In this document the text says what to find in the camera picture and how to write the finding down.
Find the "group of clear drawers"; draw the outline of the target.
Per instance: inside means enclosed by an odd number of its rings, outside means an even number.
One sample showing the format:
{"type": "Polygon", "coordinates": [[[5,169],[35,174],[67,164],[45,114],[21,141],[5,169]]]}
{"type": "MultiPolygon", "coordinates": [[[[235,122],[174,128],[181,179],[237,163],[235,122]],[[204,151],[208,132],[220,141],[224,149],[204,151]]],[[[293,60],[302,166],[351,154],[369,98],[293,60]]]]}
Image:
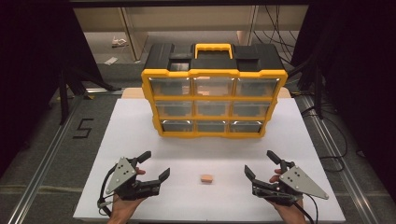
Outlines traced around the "group of clear drawers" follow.
{"type": "Polygon", "coordinates": [[[260,133],[277,78],[151,77],[153,111],[163,133],[260,133]],[[164,132],[165,119],[191,120],[192,132],[164,132]]]}

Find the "clear plastic drawer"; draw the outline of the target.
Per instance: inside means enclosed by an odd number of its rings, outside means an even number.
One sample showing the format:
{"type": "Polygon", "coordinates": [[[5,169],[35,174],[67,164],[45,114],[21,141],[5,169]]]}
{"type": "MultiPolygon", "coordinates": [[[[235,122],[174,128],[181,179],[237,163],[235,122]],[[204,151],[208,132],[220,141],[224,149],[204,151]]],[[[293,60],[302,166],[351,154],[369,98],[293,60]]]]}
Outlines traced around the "clear plastic drawer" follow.
{"type": "Polygon", "coordinates": [[[165,119],[161,121],[164,132],[192,132],[191,120],[165,119]]]}

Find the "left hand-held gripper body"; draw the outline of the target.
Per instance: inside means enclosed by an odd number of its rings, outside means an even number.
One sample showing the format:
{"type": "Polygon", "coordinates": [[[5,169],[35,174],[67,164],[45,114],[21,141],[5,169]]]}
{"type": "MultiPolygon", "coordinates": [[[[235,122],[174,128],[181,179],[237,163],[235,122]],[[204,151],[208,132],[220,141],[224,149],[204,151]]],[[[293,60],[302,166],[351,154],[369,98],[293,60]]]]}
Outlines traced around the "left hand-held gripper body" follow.
{"type": "Polygon", "coordinates": [[[134,201],[160,194],[162,182],[159,179],[146,182],[136,179],[137,158],[120,158],[110,173],[111,178],[105,190],[107,195],[115,193],[124,201],[134,201]]]}

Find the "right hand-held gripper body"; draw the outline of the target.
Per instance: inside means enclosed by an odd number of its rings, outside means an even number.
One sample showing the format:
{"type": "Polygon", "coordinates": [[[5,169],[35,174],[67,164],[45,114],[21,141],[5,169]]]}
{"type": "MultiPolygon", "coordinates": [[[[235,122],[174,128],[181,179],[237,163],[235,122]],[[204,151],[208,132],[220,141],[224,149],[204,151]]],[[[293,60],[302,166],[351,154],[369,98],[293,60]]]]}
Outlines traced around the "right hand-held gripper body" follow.
{"type": "Polygon", "coordinates": [[[304,194],[328,200],[330,196],[308,174],[292,161],[275,160],[282,174],[277,183],[266,183],[251,173],[252,194],[272,203],[291,206],[304,194]]]}

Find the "wooden board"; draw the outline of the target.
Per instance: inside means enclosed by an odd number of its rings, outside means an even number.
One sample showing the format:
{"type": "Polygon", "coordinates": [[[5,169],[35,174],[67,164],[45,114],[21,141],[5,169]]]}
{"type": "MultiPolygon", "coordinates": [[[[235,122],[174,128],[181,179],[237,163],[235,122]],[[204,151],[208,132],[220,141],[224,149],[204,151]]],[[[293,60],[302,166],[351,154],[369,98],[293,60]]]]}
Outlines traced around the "wooden board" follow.
{"type": "MultiPolygon", "coordinates": [[[[288,89],[282,87],[279,91],[279,94],[277,96],[278,98],[290,98],[290,92],[288,89]]],[[[126,88],[122,95],[122,99],[144,99],[145,95],[143,93],[143,90],[141,88],[126,88]]]]}

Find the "black metal stand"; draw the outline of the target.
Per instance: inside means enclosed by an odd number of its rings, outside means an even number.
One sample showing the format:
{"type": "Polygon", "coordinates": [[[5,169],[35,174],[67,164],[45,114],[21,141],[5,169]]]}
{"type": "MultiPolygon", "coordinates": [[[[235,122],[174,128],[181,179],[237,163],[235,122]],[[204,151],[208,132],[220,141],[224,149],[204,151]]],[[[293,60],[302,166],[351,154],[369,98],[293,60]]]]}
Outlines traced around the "black metal stand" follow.
{"type": "Polygon", "coordinates": [[[105,83],[99,77],[90,75],[89,73],[78,69],[76,67],[63,68],[59,75],[59,93],[61,99],[61,121],[60,124],[65,124],[69,117],[69,105],[67,89],[70,89],[75,95],[81,96],[87,92],[82,81],[90,81],[91,83],[104,88],[107,91],[120,91],[120,88],[114,87],[105,83]]]}
{"type": "Polygon", "coordinates": [[[305,112],[314,110],[320,119],[322,115],[322,73],[318,62],[315,59],[308,58],[305,62],[289,70],[289,77],[294,77],[301,73],[298,81],[299,90],[307,90],[311,85],[314,85],[314,105],[306,109],[305,112]]]}

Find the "person's right hand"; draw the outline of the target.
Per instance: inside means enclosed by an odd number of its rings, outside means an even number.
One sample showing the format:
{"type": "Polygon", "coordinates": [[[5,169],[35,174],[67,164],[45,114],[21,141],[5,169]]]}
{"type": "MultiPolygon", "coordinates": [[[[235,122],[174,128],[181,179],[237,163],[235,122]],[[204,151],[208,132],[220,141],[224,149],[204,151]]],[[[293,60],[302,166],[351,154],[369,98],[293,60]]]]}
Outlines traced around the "person's right hand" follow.
{"type": "MultiPolygon", "coordinates": [[[[275,175],[273,175],[270,179],[269,182],[270,183],[275,183],[278,182],[280,175],[283,174],[283,172],[281,171],[281,169],[275,169],[274,172],[276,173],[275,175]]],[[[292,205],[292,206],[283,206],[283,205],[279,205],[276,203],[272,203],[269,202],[274,208],[275,210],[279,213],[279,215],[281,216],[282,220],[283,219],[292,219],[292,218],[299,218],[299,219],[305,219],[304,214],[298,209],[297,206],[292,205]]],[[[300,199],[299,201],[297,201],[297,204],[299,204],[302,208],[304,207],[304,202],[303,199],[300,199]]]]}

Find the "black curtain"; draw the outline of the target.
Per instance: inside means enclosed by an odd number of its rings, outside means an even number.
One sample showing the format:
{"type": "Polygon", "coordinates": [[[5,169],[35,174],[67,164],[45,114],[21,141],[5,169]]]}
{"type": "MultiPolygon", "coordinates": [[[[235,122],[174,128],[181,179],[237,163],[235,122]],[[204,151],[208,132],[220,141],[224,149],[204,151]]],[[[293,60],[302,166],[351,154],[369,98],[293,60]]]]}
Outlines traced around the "black curtain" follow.
{"type": "Polygon", "coordinates": [[[396,202],[396,0],[311,0],[292,64],[315,50],[333,105],[396,202]]]}
{"type": "Polygon", "coordinates": [[[102,78],[68,0],[0,0],[0,177],[70,68],[102,78]]]}

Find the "aluminium floor rail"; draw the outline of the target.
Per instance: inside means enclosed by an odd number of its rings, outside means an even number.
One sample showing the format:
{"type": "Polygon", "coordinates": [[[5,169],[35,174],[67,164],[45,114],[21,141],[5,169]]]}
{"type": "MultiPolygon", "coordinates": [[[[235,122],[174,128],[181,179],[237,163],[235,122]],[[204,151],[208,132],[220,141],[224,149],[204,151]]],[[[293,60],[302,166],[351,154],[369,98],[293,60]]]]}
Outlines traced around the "aluminium floor rail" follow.
{"type": "Polygon", "coordinates": [[[302,98],[302,102],[304,106],[306,106],[306,110],[302,116],[304,118],[309,117],[313,120],[316,131],[319,133],[324,146],[326,147],[330,156],[334,158],[336,173],[340,175],[350,199],[360,214],[362,222],[364,224],[378,224],[379,219],[375,214],[373,207],[363,193],[363,190],[358,184],[357,179],[349,169],[339,147],[335,144],[334,138],[332,137],[328,126],[325,124],[325,119],[321,119],[316,113],[314,101],[307,96],[304,96],[302,98]]]}
{"type": "Polygon", "coordinates": [[[25,217],[33,204],[35,196],[37,195],[39,188],[43,183],[47,172],[49,171],[50,166],[52,165],[52,162],[59,151],[60,145],[64,140],[69,126],[82,101],[82,96],[75,96],[72,100],[69,114],[66,116],[66,118],[56,131],[54,137],[52,138],[52,141],[50,142],[43,159],[39,163],[38,168],[35,170],[35,174],[25,188],[17,205],[14,207],[7,224],[22,224],[22,222],[25,220],[25,217]]]}

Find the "beige partition furniture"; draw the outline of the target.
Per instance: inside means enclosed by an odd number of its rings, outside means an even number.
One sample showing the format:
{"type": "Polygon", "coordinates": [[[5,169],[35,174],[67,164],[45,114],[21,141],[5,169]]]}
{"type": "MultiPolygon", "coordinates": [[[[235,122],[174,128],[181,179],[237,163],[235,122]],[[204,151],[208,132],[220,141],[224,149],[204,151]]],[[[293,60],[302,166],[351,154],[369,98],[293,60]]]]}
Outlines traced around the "beige partition furniture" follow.
{"type": "Polygon", "coordinates": [[[298,31],[306,6],[90,7],[74,10],[85,33],[123,32],[131,59],[141,58],[152,32],[232,32],[249,45],[256,31],[298,31]]]}

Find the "person's left hand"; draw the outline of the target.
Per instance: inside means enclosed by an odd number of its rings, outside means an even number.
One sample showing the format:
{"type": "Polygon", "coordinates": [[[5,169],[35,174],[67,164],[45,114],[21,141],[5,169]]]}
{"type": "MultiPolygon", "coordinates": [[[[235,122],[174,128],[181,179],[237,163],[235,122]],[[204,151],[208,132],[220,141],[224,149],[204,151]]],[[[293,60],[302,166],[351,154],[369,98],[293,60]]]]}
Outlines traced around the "person's left hand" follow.
{"type": "Polygon", "coordinates": [[[113,196],[111,216],[109,219],[129,219],[134,214],[137,207],[145,201],[145,198],[134,201],[124,201],[117,194],[113,196]]]}

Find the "crumpled white paper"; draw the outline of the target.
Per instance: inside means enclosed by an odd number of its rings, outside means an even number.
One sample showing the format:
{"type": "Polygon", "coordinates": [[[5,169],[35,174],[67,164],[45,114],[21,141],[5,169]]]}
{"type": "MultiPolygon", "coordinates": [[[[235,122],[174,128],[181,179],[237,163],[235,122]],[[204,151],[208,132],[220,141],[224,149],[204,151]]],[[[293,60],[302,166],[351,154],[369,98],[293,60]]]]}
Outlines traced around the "crumpled white paper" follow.
{"type": "Polygon", "coordinates": [[[115,36],[112,39],[111,47],[112,48],[121,48],[126,47],[128,45],[127,41],[123,38],[117,39],[115,36]]]}

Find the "yellow black storage organizer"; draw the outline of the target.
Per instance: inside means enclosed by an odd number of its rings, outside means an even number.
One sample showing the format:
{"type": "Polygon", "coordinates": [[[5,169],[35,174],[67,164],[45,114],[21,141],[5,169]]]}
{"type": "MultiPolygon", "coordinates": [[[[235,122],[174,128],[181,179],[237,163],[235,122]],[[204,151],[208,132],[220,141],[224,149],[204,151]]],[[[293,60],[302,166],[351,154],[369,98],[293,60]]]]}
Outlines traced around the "yellow black storage organizer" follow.
{"type": "Polygon", "coordinates": [[[151,47],[141,74],[142,89],[152,110],[152,122],[158,134],[163,137],[226,137],[260,138],[265,135],[268,121],[277,104],[280,89],[288,79],[288,73],[281,62],[276,47],[271,44],[235,46],[233,44],[193,44],[176,46],[174,44],[155,44],[151,47]],[[149,79],[151,77],[241,77],[277,78],[279,80],[270,114],[260,133],[163,133],[158,116],[153,111],[149,79]]]}

